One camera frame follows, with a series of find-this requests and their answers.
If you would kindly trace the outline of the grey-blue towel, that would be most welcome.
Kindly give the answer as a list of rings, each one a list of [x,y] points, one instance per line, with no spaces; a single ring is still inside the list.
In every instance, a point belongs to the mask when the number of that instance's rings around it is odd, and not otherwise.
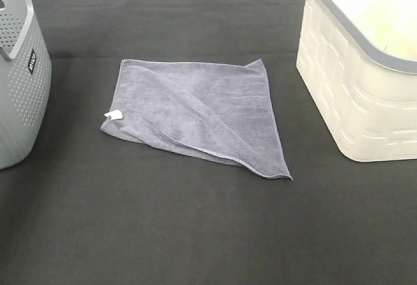
[[[121,62],[101,126],[110,136],[290,178],[262,60],[247,65]]]

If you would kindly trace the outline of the grey perforated laundry basket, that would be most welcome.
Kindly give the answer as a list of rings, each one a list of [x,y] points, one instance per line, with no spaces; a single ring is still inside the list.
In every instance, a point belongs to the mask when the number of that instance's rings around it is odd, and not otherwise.
[[[50,85],[51,59],[32,0],[1,0],[1,168],[31,152]]]

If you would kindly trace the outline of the white storage bin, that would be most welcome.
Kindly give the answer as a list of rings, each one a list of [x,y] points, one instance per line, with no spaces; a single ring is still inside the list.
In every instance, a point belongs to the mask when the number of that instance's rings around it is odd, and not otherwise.
[[[305,0],[296,67],[346,157],[416,158],[416,0]]]

